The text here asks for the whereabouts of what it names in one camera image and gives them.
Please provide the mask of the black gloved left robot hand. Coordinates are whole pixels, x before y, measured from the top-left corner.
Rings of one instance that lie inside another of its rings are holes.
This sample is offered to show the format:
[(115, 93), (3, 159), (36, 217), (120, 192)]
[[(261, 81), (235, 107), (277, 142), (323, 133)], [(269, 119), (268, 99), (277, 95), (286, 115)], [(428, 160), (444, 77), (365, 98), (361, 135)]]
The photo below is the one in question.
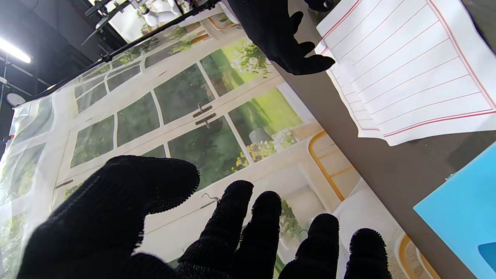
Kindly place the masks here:
[(199, 171), (185, 160), (111, 158), (33, 231), (17, 278), (271, 279), (282, 200), (273, 191), (260, 194), (242, 227), (254, 187), (244, 180), (225, 189), (175, 268), (135, 252), (145, 217), (178, 207), (199, 185)]

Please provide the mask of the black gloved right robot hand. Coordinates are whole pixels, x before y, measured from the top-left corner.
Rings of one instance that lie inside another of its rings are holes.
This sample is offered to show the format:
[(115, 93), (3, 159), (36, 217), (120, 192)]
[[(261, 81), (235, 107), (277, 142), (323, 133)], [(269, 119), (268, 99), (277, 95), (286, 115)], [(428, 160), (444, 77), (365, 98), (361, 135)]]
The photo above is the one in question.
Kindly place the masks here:
[(324, 55), (307, 56), (315, 43), (296, 40), (304, 13), (290, 14), (287, 0), (229, 0), (228, 4), (247, 37), (289, 74), (317, 74), (335, 64)]

